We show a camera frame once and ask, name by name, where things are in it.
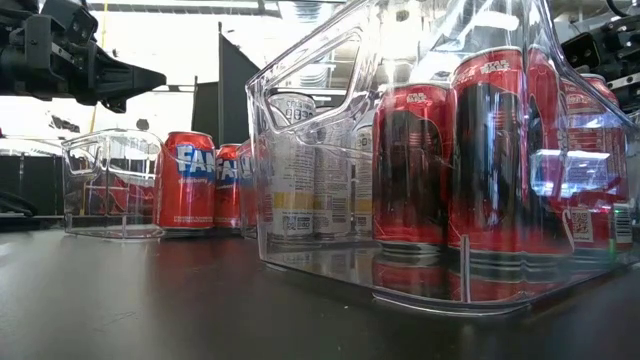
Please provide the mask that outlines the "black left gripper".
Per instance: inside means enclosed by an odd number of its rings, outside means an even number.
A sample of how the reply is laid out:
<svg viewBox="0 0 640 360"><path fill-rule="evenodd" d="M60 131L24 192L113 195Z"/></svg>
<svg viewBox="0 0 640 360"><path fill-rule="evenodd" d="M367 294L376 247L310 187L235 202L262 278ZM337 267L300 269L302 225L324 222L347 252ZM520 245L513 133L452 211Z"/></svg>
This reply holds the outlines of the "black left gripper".
<svg viewBox="0 0 640 360"><path fill-rule="evenodd" d="M82 70L71 54L74 45L51 16L0 9L0 96L69 97L70 78ZM94 74L95 94L113 113L125 113L128 99L167 81L163 73L116 60L101 48Z"/></svg>

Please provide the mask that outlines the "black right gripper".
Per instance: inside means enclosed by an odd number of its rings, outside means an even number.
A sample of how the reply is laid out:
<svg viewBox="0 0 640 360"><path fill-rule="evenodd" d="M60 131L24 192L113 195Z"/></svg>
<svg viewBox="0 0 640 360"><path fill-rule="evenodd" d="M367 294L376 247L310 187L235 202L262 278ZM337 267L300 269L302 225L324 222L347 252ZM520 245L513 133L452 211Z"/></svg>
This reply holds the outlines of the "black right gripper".
<svg viewBox="0 0 640 360"><path fill-rule="evenodd" d="M625 113L640 111L640 14L606 22L599 30L600 74Z"/></svg>

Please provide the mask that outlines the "red Fanta soda can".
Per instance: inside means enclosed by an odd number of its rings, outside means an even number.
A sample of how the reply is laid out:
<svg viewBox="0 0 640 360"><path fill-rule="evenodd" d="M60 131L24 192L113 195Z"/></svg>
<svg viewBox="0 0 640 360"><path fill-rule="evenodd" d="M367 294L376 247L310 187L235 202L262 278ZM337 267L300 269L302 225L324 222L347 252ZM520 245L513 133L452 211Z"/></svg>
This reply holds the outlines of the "red Fanta soda can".
<svg viewBox="0 0 640 360"><path fill-rule="evenodd" d="M240 228L244 238L257 238L257 202L254 189L251 142L238 149Z"/></svg>
<svg viewBox="0 0 640 360"><path fill-rule="evenodd" d="M216 153L210 135L168 134L155 170L153 224L169 230L214 226Z"/></svg>

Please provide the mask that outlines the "white Celsius energy drink can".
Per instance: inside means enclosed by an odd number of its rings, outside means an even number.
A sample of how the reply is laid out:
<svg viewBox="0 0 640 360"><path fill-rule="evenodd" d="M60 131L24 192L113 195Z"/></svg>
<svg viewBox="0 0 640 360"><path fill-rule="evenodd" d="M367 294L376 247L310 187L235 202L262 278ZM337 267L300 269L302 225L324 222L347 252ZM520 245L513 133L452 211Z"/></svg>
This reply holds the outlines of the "white Celsius energy drink can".
<svg viewBox="0 0 640 360"><path fill-rule="evenodd" d="M269 99L278 128L313 117L316 107L306 94L284 92ZM291 241L313 232L315 151L304 145L295 132L282 132L269 142L272 206L272 236Z"/></svg>
<svg viewBox="0 0 640 360"><path fill-rule="evenodd" d="M316 130L313 231L322 241L351 231L351 164L344 152L350 124L348 118L334 115Z"/></svg>
<svg viewBox="0 0 640 360"><path fill-rule="evenodd" d="M354 162L354 229L363 236L372 233L372 148L372 125L362 125L355 131L355 149L360 154Z"/></svg>

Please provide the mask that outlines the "black low partition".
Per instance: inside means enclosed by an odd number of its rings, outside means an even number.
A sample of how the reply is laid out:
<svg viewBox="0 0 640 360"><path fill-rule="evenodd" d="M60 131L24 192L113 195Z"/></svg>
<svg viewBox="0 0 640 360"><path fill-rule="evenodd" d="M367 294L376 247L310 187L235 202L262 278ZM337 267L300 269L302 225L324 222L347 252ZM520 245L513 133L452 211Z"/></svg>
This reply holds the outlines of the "black low partition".
<svg viewBox="0 0 640 360"><path fill-rule="evenodd" d="M41 216L64 214L60 156L0 156L0 191L17 195Z"/></svg>

